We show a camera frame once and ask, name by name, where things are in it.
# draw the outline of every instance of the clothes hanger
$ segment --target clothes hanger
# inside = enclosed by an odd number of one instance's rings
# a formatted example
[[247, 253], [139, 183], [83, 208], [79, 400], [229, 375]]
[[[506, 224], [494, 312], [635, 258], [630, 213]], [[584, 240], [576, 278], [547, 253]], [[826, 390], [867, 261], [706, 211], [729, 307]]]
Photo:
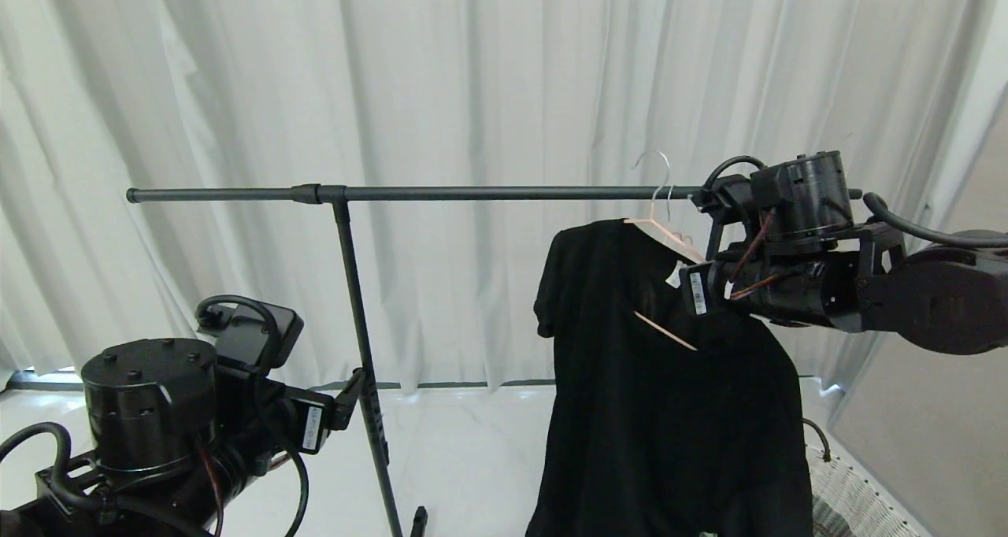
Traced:
[[658, 224], [658, 221], [655, 221], [654, 204], [655, 200], [658, 199], [658, 191], [660, 191], [660, 189], [662, 189], [663, 186], [668, 186], [668, 196], [667, 199], [665, 200], [665, 207], [669, 208], [669, 204], [671, 204], [672, 188], [668, 184], [668, 181], [672, 174], [672, 166], [669, 163], [668, 156], [666, 156], [665, 153], [660, 152], [660, 150], [658, 149], [648, 149], [646, 150], [646, 152], [640, 153], [640, 157], [637, 157], [637, 161], [636, 163], [633, 164], [633, 168], [637, 168], [638, 164], [640, 164], [640, 161], [643, 160], [644, 156], [648, 153], [658, 153], [659, 156], [661, 156], [661, 159], [665, 160], [665, 182], [662, 182], [662, 185], [658, 186], [658, 188], [655, 188], [654, 192], [651, 193], [651, 212], [650, 215], [648, 215], [648, 218], [627, 218], [624, 219], [623, 223], [626, 225], [637, 225], [638, 228], [644, 225], [651, 226], [651, 228], [655, 229], [656, 231], [661, 233], [662, 236], [665, 236], [665, 238], [671, 241], [671, 243], [665, 243], [664, 240], [662, 240], [663, 246], [669, 247], [670, 250], [675, 251], [676, 254], [679, 254], [679, 256], [686, 258], [686, 260], [690, 260], [695, 264], [704, 263], [704, 261], [707, 261], [707, 258], [704, 258], [704, 255], [700, 253], [700, 251], [697, 251], [695, 247], [691, 246], [691, 244], [686, 243], [683, 240], [683, 236], [681, 235], [681, 233], [673, 233], [669, 231], [669, 229], [666, 229], [664, 228], [664, 226]]
[[[654, 219], [654, 203], [655, 200], [657, 200], [658, 191], [660, 191], [662, 186], [668, 186], [668, 179], [671, 177], [672, 166], [669, 163], [668, 156], [666, 156], [665, 153], [659, 152], [659, 150], [657, 149], [649, 149], [646, 150], [646, 152], [641, 153], [640, 157], [637, 157], [637, 161], [636, 163], [633, 164], [633, 167], [637, 167], [638, 164], [640, 164], [641, 159], [644, 159], [644, 156], [646, 154], [652, 152], [660, 154], [662, 159], [665, 160], [665, 182], [663, 182], [661, 186], [658, 186], [658, 188], [655, 188], [654, 193], [652, 193], [651, 195], [651, 215], [649, 218], [627, 218], [624, 219], [623, 223], [626, 225], [646, 224], [654, 226], [655, 229], [658, 229], [658, 231], [662, 233], [663, 236], [666, 236], [672, 242], [671, 244], [668, 244], [665, 243], [664, 240], [662, 240], [661, 243], [663, 244], [663, 246], [670, 247], [670, 249], [675, 251], [676, 254], [680, 254], [680, 256], [687, 258], [687, 260], [694, 261], [694, 263], [700, 263], [700, 261], [705, 261], [705, 258], [704, 256], [702, 256], [702, 254], [700, 254], [700, 251], [696, 251], [694, 247], [685, 243], [680, 233], [673, 233], [669, 231], [669, 229], [665, 229], [664, 226], [659, 225], [658, 222], [656, 222]], [[665, 204], [666, 208], [668, 208], [668, 205], [670, 204], [671, 196], [672, 196], [672, 189], [670, 186], [668, 186], [668, 200], [666, 200]], [[668, 329], [662, 327], [662, 325], [658, 324], [658, 322], [654, 322], [653, 320], [647, 318], [645, 315], [642, 315], [640, 311], [634, 310], [633, 314], [637, 315], [637, 318], [640, 318], [642, 321], [647, 322], [647, 324], [651, 328], [657, 329], [658, 332], [664, 333], [665, 337], [669, 337], [669, 339], [671, 339], [672, 341], [676, 341], [676, 343], [682, 345], [683, 347], [687, 348], [690, 351], [695, 352], [697, 351], [697, 347], [694, 347], [690, 343], [686, 343], [686, 341], [679, 339], [679, 337], [676, 337], [675, 333], [669, 332]]]

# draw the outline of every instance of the curtain fold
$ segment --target curtain fold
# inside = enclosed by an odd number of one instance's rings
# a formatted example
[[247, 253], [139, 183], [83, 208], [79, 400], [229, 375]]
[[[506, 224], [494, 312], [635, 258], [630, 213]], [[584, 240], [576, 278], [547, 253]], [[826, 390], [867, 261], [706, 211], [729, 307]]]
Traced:
[[[914, 211], [971, 3], [0, 0], [2, 347], [82, 365], [235, 293], [305, 318], [278, 378], [358, 365], [331, 211], [128, 206], [130, 185], [658, 185], [661, 161], [631, 170], [645, 149], [698, 184], [732, 154], [841, 149], [851, 185]], [[378, 379], [550, 377], [549, 241], [646, 208], [353, 204]], [[680, 200], [670, 225], [703, 243], [709, 221]], [[779, 335], [828, 385], [864, 362], [857, 337]]]

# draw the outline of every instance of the metal hanger hook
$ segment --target metal hanger hook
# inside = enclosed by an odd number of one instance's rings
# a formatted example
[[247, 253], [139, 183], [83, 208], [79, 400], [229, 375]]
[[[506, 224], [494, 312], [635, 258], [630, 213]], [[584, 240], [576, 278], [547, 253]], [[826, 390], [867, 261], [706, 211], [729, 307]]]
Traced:
[[637, 161], [634, 161], [633, 167], [631, 167], [631, 168], [637, 168], [640, 165], [640, 161], [643, 160], [644, 156], [647, 156], [648, 153], [658, 153], [659, 156], [661, 156], [661, 159], [665, 161], [665, 181], [662, 182], [662, 184], [660, 186], [658, 186], [658, 188], [655, 188], [654, 192], [651, 193], [651, 211], [652, 212], [654, 211], [654, 203], [655, 203], [655, 200], [658, 199], [658, 191], [660, 191], [660, 189], [662, 189], [663, 186], [668, 186], [668, 196], [666, 196], [666, 198], [665, 198], [665, 215], [668, 217], [669, 221], [671, 221], [671, 219], [672, 219], [672, 208], [671, 208], [672, 185], [669, 185], [668, 183], [669, 183], [669, 181], [670, 181], [670, 179], [672, 177], [672, 164], [668, 160], [667, 154], [661, 152], [661, 150], [658, 150], [658, 149], [648, 149], [648, 150], [645, 150], [644, 153], [640, 153], [639, 156], [637, 156]]

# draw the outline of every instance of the white floor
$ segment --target white floor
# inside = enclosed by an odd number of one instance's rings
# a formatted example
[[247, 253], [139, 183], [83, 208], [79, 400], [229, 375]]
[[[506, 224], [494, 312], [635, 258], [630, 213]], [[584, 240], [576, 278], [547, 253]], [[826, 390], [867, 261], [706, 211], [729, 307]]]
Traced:
[[[805, 417], [826, 426], [839, 394], [823, 398], [802, 380]], [[416, 506], [430, 514], [428, 537], [512, 537], [524, 534], [535, 505], [552, 387], [421, 390], [380, 393], [392, 485], [403, 531]], [[90, 448], [81, 394], [14, 392], [0, 396], [0, 437], [38, 421], [65, 424], [74, 451]], [[820, 446], [808, 429], [809, 443]], [[0, 466], [0, 509], [34, 498], [32, 474], [52, 461], [54, 445], [39, 437]], [[321, 454], [305, 459], [311, 481], [307, 516], [298, 535], [388, 535], [360, 414], [335, 433]], [[297, 476], [286, 465], [245, 491], [225, 512], [224, 534], [281, 535], [297, 502]]]

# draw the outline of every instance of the beige wall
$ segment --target beige wall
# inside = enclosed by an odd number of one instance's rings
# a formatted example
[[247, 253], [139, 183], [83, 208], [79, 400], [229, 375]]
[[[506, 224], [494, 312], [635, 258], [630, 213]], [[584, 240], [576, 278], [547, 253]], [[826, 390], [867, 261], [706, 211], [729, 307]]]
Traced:
[[[1008, 231], [1002, 111], [948, 231]], [[935, 537], [1008, 537], [1008, 348], [935, 355], [889, 333], [833, 434]]]

